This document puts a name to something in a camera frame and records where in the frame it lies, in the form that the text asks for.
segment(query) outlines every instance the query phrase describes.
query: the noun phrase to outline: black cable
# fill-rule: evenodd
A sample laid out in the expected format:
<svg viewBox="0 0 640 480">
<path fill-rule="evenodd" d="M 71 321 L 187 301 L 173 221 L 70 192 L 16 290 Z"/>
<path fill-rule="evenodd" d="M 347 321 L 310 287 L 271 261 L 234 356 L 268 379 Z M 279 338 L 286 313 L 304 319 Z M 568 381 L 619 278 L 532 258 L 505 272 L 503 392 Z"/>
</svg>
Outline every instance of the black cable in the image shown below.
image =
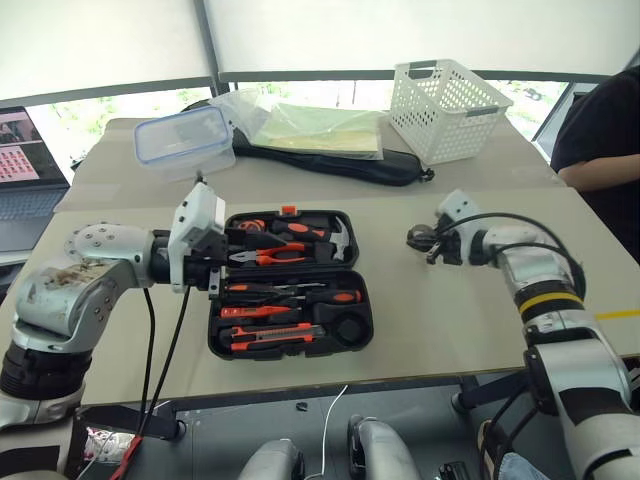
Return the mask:
<svg viewBox="0 0 640 480">
<path fill-rule="evenodd" d="M 502 415 L 504 415 L 504 412 L 507 411 L 507 409 L 513 404 L 513 402 L 515 402 L 516 399 L 520 395 L 522 395 L 525 392 L 525 390 L 527 390 L 528 387 L 529 387 L 529 385 L 525 383 L 525 384 L 521 385 L 518 388 L 518 390 L 513 392 L 513 394 L 509 397 L 509 399 L 506 402 L 504 402 L 504 405 L 502 405 L 502 407 L 500 407 L 500 410 L 498 410 L 498 412 L 491 419 L 491 422 L 489 423 L 489 426 L 487 427 L 487 431 L 484 432 L 484 435 L 482 437 L 482 442 L 480 443 L 480 465 L 479 465 L 480 480 L 485 478 L 485 476 L 484 476 L 484 454 L 487 451 L 487 438 L 489 438 L 489 435 L 491 435 L 491 433 L 493 432 L 493 429 L 494 429 L 495 425 L 498 423 L 498 420 L 500 420 Z"/>
<path fill-rule="evenodd" d="M 149 377 L 151 376 L 151 361 L 153 357 L 153 343 L 156 337 L 156 314 L 153 310 L 153 302 L 148 288 L 143 288 L 144 299 L 149 309 L 149 344 L 147 346 L 147 364 L 144 369 L 144 383 L 142 385 L 142 398 L 140 399 L 140 415 L 138 418 L 138 430 L 142 427 L 145 410 L 147 408 L 147 394 L 149 392 Z"/>
<path fill-rule="evenodd" d="M 536 413 L 538 413 L 538 409 L 536 407 L 533 407 L 531 410 L 529 410 L 529 412 L 527 412 L 527 414 L 524 417 L 522 417 L 522 419 L 515 426 L 515 428 L 509 435 L 509 437 L 507 437 L 507 440 L 505 441 L 504 445 L 501 446 L 501 448 L 499 449 L 499 452 L 496 453 L 496 461 L 494 464 L 495 468 L 493 469 L 493 478 L 495 480 L 498 480 L 498 474 L 500 473 L 500 469 L 498 468 L 498 465 L 502 463 L 502 459 L 504 458 L 506 452 L 508 452 L 511 449 L 511 446 L 513 445 L 513 441 L 520 434 L 522 429 L 527 426 L 527 424 L 531 421 L 531 419 L 536 416 Z"/>
<path fill-rule="evenodd" d="M 533 218 L 529 218 L 524 215 L 518 215 L 517 213 L 509 213 L 509 212 L 479 213 L 478 215 L 471 215 L 470 217 L 465 217 L 461 220 L 445 225 L 442 228 L 438 228 L 437 231 L 439 234 L 442 234 L 446 231 L 451 230 L 452 228 L 462 225 L 463 223 L 472 222 L 473 220 L 481 220 L 483 218 L 494 218 L 494 217 L 495 218 L 513 218 L 514 220 L 520 220 L 521 222 L 534 225 L 538 227 L 540 230 L 542 230 L 543 232 L 545 232 L 547 235 L 549 235 L 551 239 L 556 243 L 556 245 L 560 247 L 561 250 L 564 250 L 567 254 L 569 254 L 569 251 L 567 250 L 567 247 L 564 246 L 564 243 L 562 243 L 562 240 L 560 240 L 560 238 L 555 233 L 553 233 L 553 231 L 549 227 L 538 222 L 537 220 L 534 220 Z"/>
<path fill-rule="evenodd" d="M 552 252 L 557 253 L 558 255 L 562 255 L 567 262 L 569 262 L 569 268 L 571 269 L 571 276 L 573 277 L 573 287 L 576 291 L 576 295 L 578 295 L 582 300 L 587 293 L 587 280 L 584 275 L 584 270 L 582 266 L 565 250 L 562 250 L 558 247 L 554 247 L 553 245 L 547 245 L 546 243 L 537 243 L 537 242 L 518 242 L 511 243 L 509 245 L 503 245 L 502 247 L 498 247 L 489 255 L 487 263 L 493 262 L 496 257 L 504 252 L 505 250 L 509 250 L 511 248 L 518 247 L 537 247 L 544 248 L 545 250 L 551 250 Z"/>
<path fill-rule="evenodd" d="M 167 372 L 169 371 L 169 365 L 171 364 L 171 359 L 173 357 L 173 352 L 176 349 L 176 344 L 178 343 L 178 337 L 180 336 L 180 329 L 182 328 L 182 322 L 184 321 L 184 315 L 187 311 L 187 303 L 189 302 L 189 292 L 191 291 L 191 287 L 187 287 L 187 290 L 184 292 L 184 296 L 182 298 L 182 306 L 180 307 L 180 314 L 178 315 L 178 321 L 176 323 L 176 327 L 173 331 L 173 338 L 171 339 L 171 345 L 169 346 L 169 351 L 167 352 L 167 358 L 164 361 L 164 365 L 162 366 L 162 372 L 160 373 L 160 378 L 158 380 L 158 385 L 156 385 L 156 390 L 153 392 L 153 398 L 151 399 L 151 404 L 149 405 L 149 410 L 147 410 L 146 415 L 144 416 L 144 420 L 142 421 L 142 425 L 136 432 L 138 436 L 144 436 L 144 431 L 147 428 L 147 424 L 149 423 L 149 419 L 153 415 L 153 411 L 156 408 L 156 404 L 158 403 L 158 397 L 160 396 L 160 391 L 162 390 L 162 385 L 164 384 L 164 380 L 167 376 Z"/>
</svg>

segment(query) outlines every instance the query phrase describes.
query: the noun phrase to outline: plastic food container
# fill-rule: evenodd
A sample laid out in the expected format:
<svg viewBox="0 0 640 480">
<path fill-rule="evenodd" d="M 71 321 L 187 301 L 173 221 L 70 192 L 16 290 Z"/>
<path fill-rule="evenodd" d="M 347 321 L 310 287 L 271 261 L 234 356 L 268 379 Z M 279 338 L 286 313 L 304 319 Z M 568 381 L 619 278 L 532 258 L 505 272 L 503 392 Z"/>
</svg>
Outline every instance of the plastic food container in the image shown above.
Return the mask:
<svg viewBox="0 0 640 480">
<path fill-rule="evenodd" d="M 233 135 L 222 112 L 202 107 L 140 123 L 134 132 L 140 164 L 168 181 L 195 178 L 236 162 Z"/>
<path fill-rule="evenodd" d="M 426 165 L 477 155 L 511 105 L 454 60 L 396 65 L 391 124 Z"/>
</svg>

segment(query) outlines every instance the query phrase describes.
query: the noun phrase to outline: black tool case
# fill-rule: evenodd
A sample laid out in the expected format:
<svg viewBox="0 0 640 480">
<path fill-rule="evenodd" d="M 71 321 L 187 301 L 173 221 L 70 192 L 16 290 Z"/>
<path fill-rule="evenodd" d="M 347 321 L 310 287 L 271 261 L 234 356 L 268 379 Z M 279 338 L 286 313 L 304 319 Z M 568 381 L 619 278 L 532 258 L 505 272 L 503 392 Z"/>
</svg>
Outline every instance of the black tool case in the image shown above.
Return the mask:
<svg viewBox="0 0 640 480">
<path fill-rule="evenodd" d="M 229 261 L 226 268 L 226 278 L 221 285 L 219 300 L 212 302 L 209 315 L 208 343 L 214 354 L 226 360 L 278 360 L 283 355 L 299 355 L 302 352 L 306 356 L 312 357 L 356 351 L 369 343 L 373 337 L 371 304 L 364 279 L 357 272 L 351 270 L 358 258 L 358 245 L 349 217 L 344 212 L 298 211 L 293 207 L 283 207 L 282 212 L 251 212 L 235 215 L 227 220 L 226 227 L 227 229 L 237 229 L 239 226 L 246 228 L 247 224 L 255 225 L 255 221 L 258 220 L 257 223 L 262 222 L 264 230 L 267 232 L 270 231 L 272 225 L 276 225 L 275 222 L 283 221 L 308 225 L 313 229 L 336 231 L 340 228 L 336 218 L 342 221 L 349 234 L 349 243 L 344 249 L 342 260 L 332 258 L 336 253 L 336 248 L 330 242 L 298 240 L 295 238 L 295 233 L 281 232 L 278 237 L 287 242 L 304 243 L 305 251 L 278 252 L 274 256 L 279 259 L 304 256 L 308 260 L 264 266 L 259 266 L 254 261 L 244 263 Z M 238 251 L 251 250 L 243 245 L 234 245 L 233 236 L 229 238 L 230 259 Z M 278 289 L 278 292 L 283 292 L 282 295 L 271 293 L 262 295 L 261 293 L 234 290 L 243 288 L 240 286 L 247 284 L 266 287 L 285 286 L 285 288 Z M 323 284 L 325 286 L 294 287 L 300 284 Z M 306 300 L 292 298 L 293 296 L 310 298 L 307 295 L 325 295 L 328 290 L 355 292 L 357 298 L 353 300 L 353 296 L 350 297 L 343 293 L 335 298 L 350 298 L 351 300 L 349 303 L 338 304 L 333 301 L 332 303 L 314 301 L 310 304 Z M 260 308 L 264 306 L 285 307 L 291 310 L 257 318 L 244 316 L 237 318 L 226 318 L 225 316 L 223 318 L 222 316 L 225 308 Z M 309 324 L 310 330 L 306 328 L 305 324 Z M 270 332 L 274 332 L 274 330 L 282 332 L 280 335 L 284 336 L 282 337 L 284 340 L 252 341 L 258 338 L 254 336 L 253 330 L 264 327 L 268 327 Z M 301 336 L 293 338 L 300 330 L 303 330 Z M 303 335 L 308 331 L 313 332 L 312 337 Z"/>
</svg>

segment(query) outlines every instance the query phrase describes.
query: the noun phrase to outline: white cable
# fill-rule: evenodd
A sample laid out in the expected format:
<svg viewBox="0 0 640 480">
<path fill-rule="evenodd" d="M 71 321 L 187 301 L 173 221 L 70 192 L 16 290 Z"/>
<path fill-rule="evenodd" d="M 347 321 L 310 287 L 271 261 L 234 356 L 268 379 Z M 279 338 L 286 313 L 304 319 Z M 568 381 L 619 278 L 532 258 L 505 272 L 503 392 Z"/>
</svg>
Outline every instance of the white cable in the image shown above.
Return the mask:
<svg viewBox="0 0 640 480">
<path fill-rule="evenodd" d="M 99 457 L 99 456 L 100 456 L 100 454 L 102 453 L 102 450 L 104 450 L 104 447 L 105 447 L 105 445 L 107 444 L 107 442 L 108 442 L 109 440 L 111 440 L 111 437 L 113 437 L 113 436 L 115 435 L 115 433 L 116 433 L 116 432 L 111 432 L 111 435 L 109 435 L 109 436 L 107 437 L 107 439 L 106 439 L 104 442 L 102 442 L 102 446 L 100 447 L 100 450 L 98 450 L 98 453 L 96 453 L 96 454 L 93 456 L 93 458 L 92 458 L 92 459 L 91 459 L 91 461 L 89 462 L 89 465 L 87 465 L 86 467 L 84 467 L 84 468 L 82 469 L 82 471 L 80 472 L 80 475 L 78 475 L 78 476 L 76 477 L 76 480 L 80 480 L 80 479 L 84 476 L 84 474 L 85 474 L 85 473 L 87 473 L 87 471 L 91 468 L 91 465 L 93 465 L 93 463 L 98 459 L 98 457 Z"/>
<path fill-rule="evenodd" d="M 333 410 L 333 406 L 336 404 L 338 400 L 340 400 L 340 397 L 347 390 L 348 386 L 349 386 L 348 384 L 345 385 L 342 388 L 342 391 L 338 394 L 338 396 L 333 399 L 333 402 L 331 402 L 331 405 L 329 406 L 329 410 L 327 410 L 327 416 L 324 419 L 324 431 L 322 432 L 322 470 L 319 473 L 314 473 L 313 475 L 309 475 L 305 477 L 304 480 L 311 480 L 312 478 L 321 478 L 321 477 L 324 478 L 324 468 L 325 468 L 325 463 L 327 458 L 325 455 L 325 449 L 327 445 L 327 426 L 329 425 L 329 417 L 331 416 L 331 410 Z"/>
</svg>

